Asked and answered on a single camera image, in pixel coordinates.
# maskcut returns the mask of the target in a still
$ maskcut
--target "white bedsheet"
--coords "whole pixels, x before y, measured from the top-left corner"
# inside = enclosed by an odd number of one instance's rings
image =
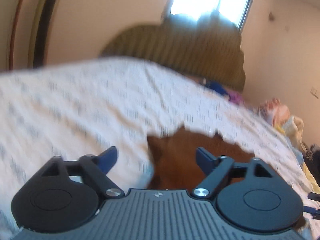
[[[262,119],[157,64],[109,58],[0,76],[0,239],[17,231],[12,197],[52,156],[76,160],[113,145],[119,159],[108,176],[124,191],[145,187],[152,173],[146,134],[183,123],[254,151],[305,205],[320,208],[307,199],[311,185],[284,137]],[[319,222],[311,226],[319,236]]]

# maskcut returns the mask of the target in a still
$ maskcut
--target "blue cloth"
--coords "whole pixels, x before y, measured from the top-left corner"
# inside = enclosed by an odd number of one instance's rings
[[[291,148],[291,150],[293,151],[294,155],[296,156],[299,165],[302,167],[302,165],[304,163],[302,153],[298,149],[296,149],[295,147],[292,146],[291,141],[287,136],[285,136],[285,139],[287,140],[287,143],[288,143],[289,147]]]
[[[219,93],[220,95],[229,95],[227,93],[227,91],[222,87],[222,85],[220,85],[218,82],[215,81],[207,81],[207,83],[205,84],[205,87],[210,88],[214,91],[216,91],[217,93]]]

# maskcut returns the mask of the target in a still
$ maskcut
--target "bed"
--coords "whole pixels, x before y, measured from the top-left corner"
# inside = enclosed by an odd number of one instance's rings
[[[212,21],[218,22],[214,29],[204,27],[207,33],[220,28],[219,19]],[[207,21],[204,26],[209,25],[212,22]],[[188,21],[185,26],[196,28]],[[155,32],[161,33],[160,28],[163,26],[154,27],[152,32],[146,26],[137,26],[121,33],[104,49],[103,54],[112,57],[0,76],[0,239],[9,239],[18,231],[10,211],[12,197],[52,156],[76,160],[116,146],[119,158],[108,176],[125,192],[131,187],[144,188],[152,176],[146,135],[173,133],[182,124],[209,136],[218,130],[225,141],[253,151],[279,172],[305,205],[320,208],[317,202],[307,199],[312,187],[281,134],[245,108],[172,70],[212,79],[217,71],[210,66],[209,59],[200,64],[194,56],[192,65],[197,67],[183,71],[183,60],[170,62],[174,57],[169,51],[165,57],[161,57],[164,52],[148,52],[147,48],[152,46],[145,44],[150,44]],[[221,28],[236,34],[230,25]],[[130,33],[135,35],[134,30],[146,31],[148,34],[142,37],[147,38],[139,41],[130,38]],[[190,31],[195,32],[201,31],[198,27]],[[214,35],[228,37],[230,32]],[[163,33],[156,37],[167,39]],[[193,45],[197,43],[196,37],[199,36],[195,35]],[[225,39],[220,42],[222,51],[214,54],[216,59],[224,58],[222,55],[228,50],[236,51],[232,47],[235,45],[238,53],[231,58],[239,67],[234,66],[233,72],[227,69],[216,79],[241,90],[244,72],[240,44],[230,45]],[[206,48],[212,50],[209,42]],[[181,50],[170,51],[181,54]],[[316,238],[320,235],[320,224],[316,220],[310,223]]]

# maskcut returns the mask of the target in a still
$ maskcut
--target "metal screw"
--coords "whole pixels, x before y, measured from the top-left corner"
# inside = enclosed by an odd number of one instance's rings
[[[209,195],[209,190],[207,190],[205,188],[196,188],[193,191],[193,194],[195,194],[196,196],[199,196],[199,197],[205,197],[205,196]]]
[[[118,197],[121,193],[121,190],[118,188],[109,188],[106,190],[106,194],[110,197]]]

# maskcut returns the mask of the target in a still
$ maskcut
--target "logo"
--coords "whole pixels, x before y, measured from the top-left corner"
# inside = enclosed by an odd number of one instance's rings
[[[163,196],[163,194],[161,192],[155,193],[155,197],[162,197],[162,196]]]

